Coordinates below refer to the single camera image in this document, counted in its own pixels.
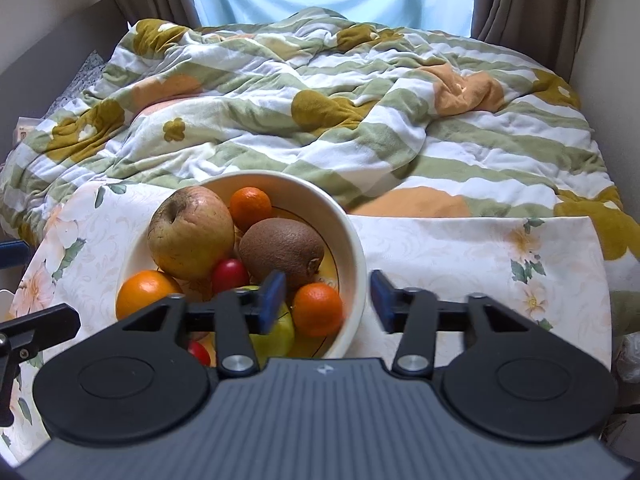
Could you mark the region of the red tomato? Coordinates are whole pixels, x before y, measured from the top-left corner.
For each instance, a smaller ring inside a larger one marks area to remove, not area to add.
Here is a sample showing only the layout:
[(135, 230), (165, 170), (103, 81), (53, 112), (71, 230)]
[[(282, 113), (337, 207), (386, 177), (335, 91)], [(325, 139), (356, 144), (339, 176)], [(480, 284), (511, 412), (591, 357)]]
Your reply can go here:
[(248, 274), (244, 264), (239, 259), (230, 258), (221, 260), (213, 268), (213, 295), (248, 284), (250, 284), (250, 274)]
[(190, 341), (188, 344), (188, 351), (191, 356), (194, 356), (200, 364), (205, 367), (210, 367), (210, 355), (207, 349), (197, 341)]

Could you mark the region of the green apple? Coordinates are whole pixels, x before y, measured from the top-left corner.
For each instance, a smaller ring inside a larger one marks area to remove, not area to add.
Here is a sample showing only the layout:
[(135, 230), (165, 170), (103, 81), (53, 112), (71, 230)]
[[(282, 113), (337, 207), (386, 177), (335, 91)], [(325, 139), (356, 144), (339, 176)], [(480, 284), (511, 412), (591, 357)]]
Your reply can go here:
[(280, 305), (278, 317), (268, 334), (250, 334), (258, 364), (264, 368), (271, 358), (285, 358), (295, 341), (295, 328), (291, 311), (285, 302)]

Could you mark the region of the brown kiwi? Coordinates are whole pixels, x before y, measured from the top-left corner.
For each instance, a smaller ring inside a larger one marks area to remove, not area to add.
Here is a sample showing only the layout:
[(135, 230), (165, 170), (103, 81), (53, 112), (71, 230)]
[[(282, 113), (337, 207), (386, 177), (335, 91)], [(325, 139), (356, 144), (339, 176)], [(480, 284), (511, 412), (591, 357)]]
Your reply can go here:
[(281, 271), (288, 289), (295, 290), (314, 281), (324, 259), (324, 244), (321, 236), (304, 222), (270, 218), (244, 233), (238, 254), (258, 282), (272, 271)]

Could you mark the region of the small mandarin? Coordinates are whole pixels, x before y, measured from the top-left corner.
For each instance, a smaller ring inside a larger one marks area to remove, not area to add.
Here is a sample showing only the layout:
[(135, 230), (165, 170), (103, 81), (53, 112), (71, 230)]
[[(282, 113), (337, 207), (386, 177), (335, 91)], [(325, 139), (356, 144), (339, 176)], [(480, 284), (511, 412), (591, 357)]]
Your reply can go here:
[(337, 333), (344, 321), (343, 301), (337, 290), (324, 283), (301, 287), (292, 304), (296, 330), (303, 336), (319, 338)]

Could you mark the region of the orange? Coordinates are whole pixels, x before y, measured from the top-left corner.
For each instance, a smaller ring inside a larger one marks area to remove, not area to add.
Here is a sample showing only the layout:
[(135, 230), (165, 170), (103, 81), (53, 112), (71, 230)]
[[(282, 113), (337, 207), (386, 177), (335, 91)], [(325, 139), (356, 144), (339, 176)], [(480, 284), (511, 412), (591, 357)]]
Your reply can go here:
[(120, 286), (115, 302), (116, 318), (121, 321), (166, 296), (181, 293), (180, 285), (171, 276), (157, 270), (140, 271)]

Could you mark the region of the yellowish brown apple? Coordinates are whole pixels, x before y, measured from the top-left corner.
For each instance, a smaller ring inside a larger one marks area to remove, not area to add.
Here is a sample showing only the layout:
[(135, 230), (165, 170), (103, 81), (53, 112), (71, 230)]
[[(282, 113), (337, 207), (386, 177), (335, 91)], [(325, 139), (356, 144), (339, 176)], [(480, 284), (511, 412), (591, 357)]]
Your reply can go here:
[(179, 280), (204, 280), (232, 255), (234, 223), (216, 193), (201, 185), (187, 186), (154, 212), (146, 241), (160, 269)]

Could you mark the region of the cream yellow ceramic bowl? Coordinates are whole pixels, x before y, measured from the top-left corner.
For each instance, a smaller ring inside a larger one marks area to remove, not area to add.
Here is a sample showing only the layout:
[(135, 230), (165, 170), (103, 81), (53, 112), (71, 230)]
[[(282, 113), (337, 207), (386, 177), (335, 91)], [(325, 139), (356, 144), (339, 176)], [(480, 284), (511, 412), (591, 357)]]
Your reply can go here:
[(271, 332), (253, 339), (259, 361), (344, 356), (366, 303), (360, 240), (328, 194), (273, 171), (160, 190), (122, 268), (115, 316), (174, 292), (249, 292), (273, 270), (285, 275), (284, 303)]

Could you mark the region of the floral white tablecloth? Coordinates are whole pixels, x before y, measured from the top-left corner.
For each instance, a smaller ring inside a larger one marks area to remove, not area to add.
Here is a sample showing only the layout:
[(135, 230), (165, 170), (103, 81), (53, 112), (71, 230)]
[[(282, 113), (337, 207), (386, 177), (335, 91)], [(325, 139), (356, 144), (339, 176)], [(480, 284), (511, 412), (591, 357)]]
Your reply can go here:
[[(115, 300), (141, 221), (160, 190), (149, 184), (92, 182), (51, 223), (15, 292), (1, 296), (2, 318), (17, 318), (65, 300), (77, 309), (81, 336), (113, 324)], [(605, 264), (590, 220), (352, 217), (366, 274), (424, 288), (443, 300), (482, 292), (565, 339), (609, 368), (612, 314)], [(345, 356), (389, 360), (399, 339), (382, 331), (366, 302)]]

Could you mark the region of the grey headboard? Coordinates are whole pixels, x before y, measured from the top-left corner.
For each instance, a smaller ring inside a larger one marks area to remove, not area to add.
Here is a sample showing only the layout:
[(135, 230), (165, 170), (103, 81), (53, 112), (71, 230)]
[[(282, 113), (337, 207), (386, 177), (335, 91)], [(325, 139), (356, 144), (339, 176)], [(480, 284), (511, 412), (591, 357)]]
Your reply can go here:
[(105, 61), (128, 24), (115, 0), (101, 0), (66, 18), (1, 73), (1, 156), (14, 145), (20, 117), (42, 117), (89, 54)]

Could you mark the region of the green striped floral duvet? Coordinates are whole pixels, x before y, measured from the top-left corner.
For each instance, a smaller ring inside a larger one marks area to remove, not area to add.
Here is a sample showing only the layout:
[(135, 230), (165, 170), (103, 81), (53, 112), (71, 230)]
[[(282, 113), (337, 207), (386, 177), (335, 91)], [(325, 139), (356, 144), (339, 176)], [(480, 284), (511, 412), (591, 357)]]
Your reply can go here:
[(90, 180), (181, 188), (236, 170), (292, 174), (372, 216), (586, 217), (613, 330), (639, 328), (638, 222), (575, 90), (506, 47), (321, 8), (133, 24), (99, 78), (9, 154), (1, 224), (35, 244)]

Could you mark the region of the right brown curtain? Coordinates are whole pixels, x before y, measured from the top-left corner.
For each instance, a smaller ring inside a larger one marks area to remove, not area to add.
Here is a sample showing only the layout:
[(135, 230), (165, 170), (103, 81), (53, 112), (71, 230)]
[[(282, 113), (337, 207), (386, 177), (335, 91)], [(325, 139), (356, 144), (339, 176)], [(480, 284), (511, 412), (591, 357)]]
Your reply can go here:
[(474, 0), (471, 36), (524, 53), (570, 78), (587, 0)]

